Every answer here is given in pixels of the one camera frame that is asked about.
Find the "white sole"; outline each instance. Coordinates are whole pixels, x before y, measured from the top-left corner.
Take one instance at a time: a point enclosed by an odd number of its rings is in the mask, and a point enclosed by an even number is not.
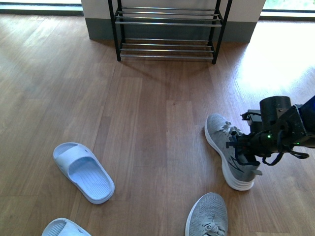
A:
[[[206,139],[208,141],[208,143],[211,145],[211,147],[213,147],[217,153],[220,155],[221,160],[222,160],[222,172],[223,172],[223,176],[225,178],[225,181],[227,182],[227,184],[238,191],[246,191],[249,190],[253,187],[254,185],[254,181],[250,181],[250,182],[244,182],[244,181],[240,181],[238,179],[236,179],[229,166],[228,166],[228,162],[224,156],[224,154],[222,153],[222,151],[218,148],[218,146],[215,144],[215,142],[211,139],[210,134],[208,132],[207,129],[207,121],[205,122],[205,135],[206,135]]]

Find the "wooden floor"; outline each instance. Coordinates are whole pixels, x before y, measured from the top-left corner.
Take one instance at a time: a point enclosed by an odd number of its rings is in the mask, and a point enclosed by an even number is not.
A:
[[[223,43],[216,65],[117,62],[83,17],[0,15],[0,235],[40,236],[65,217],[92,236],[184,236],[208,192],[224,198],[230,236],[315,235],[314,150],[262,164],[238,192],[203,132],[211,113],[248,133],[239,115],[263,98],[314,96],[314,32],[259,22],[251,43]],[[93,150],[116,185],[109,201],[89,203],[61,173],[52,153],[64,142]]]

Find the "shoe rack shelf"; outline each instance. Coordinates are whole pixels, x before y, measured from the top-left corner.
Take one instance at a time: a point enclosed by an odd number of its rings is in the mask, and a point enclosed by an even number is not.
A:
[[[228,0],[224,17],[220,8],[221,0],[216,1],[213,9],[168,8],[168,7],[128,7],[117,0],[114,12],[112,0],[108,0],[114,34],[117,60],[123,57],[152,59],[202,59],[217,62],[227,18],[232,0]],[[172,39],[172,38],[126,38],[125,26],[146,27],[193,27],[207,28],[207,39]],[[215,29],[219,29],[216,45],[213,43]]]

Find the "shoelace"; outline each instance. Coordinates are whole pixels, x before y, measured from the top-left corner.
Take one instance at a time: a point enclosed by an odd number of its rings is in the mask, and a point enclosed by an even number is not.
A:
[[[225,228],[213,220],[212,222],[205,222],[202,226],[204,227],[203,236],[224,236]]]
[[[241,130],[236,126],[232,126],[232,123],[228,121],[225,122],[225,125],[223,125],[219,131],[223,131],[224,133],[228,134],[231,134],[233,131],[235,131],[238,135],[242,135]]]

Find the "slipper strap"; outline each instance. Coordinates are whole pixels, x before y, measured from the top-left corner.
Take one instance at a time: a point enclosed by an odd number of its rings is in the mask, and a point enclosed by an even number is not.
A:
[[[80,231],[78,230],[78,227],[76,225],[68,221],[58,236],[85,236],[86,235],[86,234],[80,233]]]
[[[61,155],[55,158],[55,162],[58,164],[59,168],[68,174],[68,170],[70,165],[78,159],[83,157],[90,157],[92,158],[93,155],[91,154],[90,150],[85,148],[83,145],[74,146]]]

